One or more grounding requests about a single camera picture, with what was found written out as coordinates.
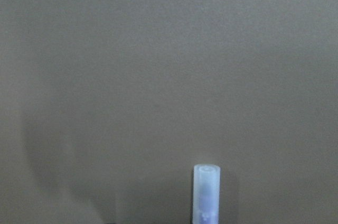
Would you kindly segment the purple highlighter pen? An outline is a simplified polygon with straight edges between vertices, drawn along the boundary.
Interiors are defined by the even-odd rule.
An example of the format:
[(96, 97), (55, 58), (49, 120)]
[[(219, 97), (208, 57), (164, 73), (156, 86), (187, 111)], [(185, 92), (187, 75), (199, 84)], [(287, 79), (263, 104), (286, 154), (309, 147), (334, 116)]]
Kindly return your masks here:
[(220, 167), (197, 164), (193, 170), (193, 223), (219, 223)]

